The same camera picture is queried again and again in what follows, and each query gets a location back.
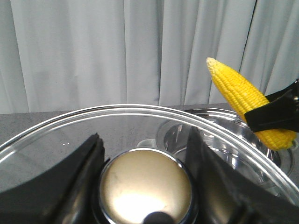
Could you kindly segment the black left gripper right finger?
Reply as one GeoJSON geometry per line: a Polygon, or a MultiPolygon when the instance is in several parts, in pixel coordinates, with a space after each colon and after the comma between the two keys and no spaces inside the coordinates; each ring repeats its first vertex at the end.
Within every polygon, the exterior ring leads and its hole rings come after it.
{"type": "Polygon", "coordinates": [[[198,224],[297,224],[299,208],[257,186],[221,159],[191,127],[186,166],[198,192],[198,224]]]}

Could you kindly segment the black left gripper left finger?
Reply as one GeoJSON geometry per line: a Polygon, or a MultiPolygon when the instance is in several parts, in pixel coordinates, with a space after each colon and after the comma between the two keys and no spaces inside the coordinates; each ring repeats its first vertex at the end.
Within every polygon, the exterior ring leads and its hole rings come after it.
{"type": "Polygon", "coordinates": [[[91,135],[73,153],[34,179],[0,194],[2,224],[94,224],[93,187],[105,148],[91,135]]]}

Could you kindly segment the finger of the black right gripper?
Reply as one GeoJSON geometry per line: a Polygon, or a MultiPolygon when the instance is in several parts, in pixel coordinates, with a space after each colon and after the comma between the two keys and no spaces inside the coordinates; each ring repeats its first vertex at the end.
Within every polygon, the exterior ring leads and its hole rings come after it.
{"type": "Polygon", "coordinates": [[[254,132],[286,129],[299,131],[299,80],[266,96],[270,102],[244,114],[254,132]]]}

